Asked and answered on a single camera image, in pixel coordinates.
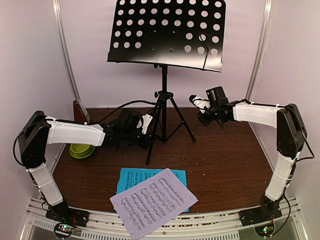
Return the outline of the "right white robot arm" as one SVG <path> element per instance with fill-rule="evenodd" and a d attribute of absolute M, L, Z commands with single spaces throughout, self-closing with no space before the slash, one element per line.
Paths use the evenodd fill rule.
<path fill-rule="evenodd" d="M 293 175 L 304 146 L 308 146 L 307 130 L 296 104 L 262 104 L 247 99 L 229 101 L 221 86 L 208 89 L 207 98 L 191 95 L 189 101 L 198 108 L 197 118 L 205 127 L 217 122 L 248 122 L 276 129 L 277 161 L 271 180 L 260 206 L 256 210 L 259 220 L 266 221 L 276 213 L 285 189 Z"/>

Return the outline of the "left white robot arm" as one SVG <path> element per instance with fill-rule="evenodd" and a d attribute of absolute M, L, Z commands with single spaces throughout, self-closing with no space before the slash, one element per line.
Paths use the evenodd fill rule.
<path fill-rule="evenodd" d="M 51 144 L 83 144 L 92 147 L 121 148 L 137 145 L 148 149 L 156 140 L 148 131 L 150 114 L 125 108 L 109 123 L 75 123 L 35 111 L 24 129 L 17 135 L 14 146 L 19 147 L 20 165 L 29 173 L 44 196 L 49 209 L 61 222 L 72 218 L 72 211 L 46 164 L 45 152 Z"/>

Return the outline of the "black music stand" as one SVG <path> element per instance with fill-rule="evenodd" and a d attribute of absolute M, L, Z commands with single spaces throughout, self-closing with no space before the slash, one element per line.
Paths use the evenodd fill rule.
<path fill-rule="evenodd" d="M 161 68 L 162 89 L 155 94 L 155 128 L 166 143 L 168 68 L 221 72 L 226 3 L 223 0 L 119 0 L 111 31 L 108 62 L 151 64 Z"/>

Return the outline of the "lilac sheet music page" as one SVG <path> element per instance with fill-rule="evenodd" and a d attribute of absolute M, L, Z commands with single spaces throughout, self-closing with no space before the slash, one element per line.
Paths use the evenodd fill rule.
<path fill-rule="evenodd" d="M 154 232 L 198 202 L 197 197 L 166 168 L 110 198 L 133 240 Z"/>

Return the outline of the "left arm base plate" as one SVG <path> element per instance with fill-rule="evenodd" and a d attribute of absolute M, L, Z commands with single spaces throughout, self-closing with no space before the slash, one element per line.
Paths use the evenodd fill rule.
<path fill-rule="evenodd" d="M 90 213 L 75 208 L 49 208 L 45 214 L 47 219 L 66 223 L 76 227 L 86 227 Z"/>

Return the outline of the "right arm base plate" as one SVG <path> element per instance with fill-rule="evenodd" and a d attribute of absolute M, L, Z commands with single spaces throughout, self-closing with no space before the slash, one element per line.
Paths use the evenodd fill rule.
<path fill-rule="evenodd" d="M 243 227 L 271 221 L 272 217 L 280 218 L 282 216 L 282 212 L 280 210 L 263 215 L 260 207 L 241 210 L 238 214 Z"/>

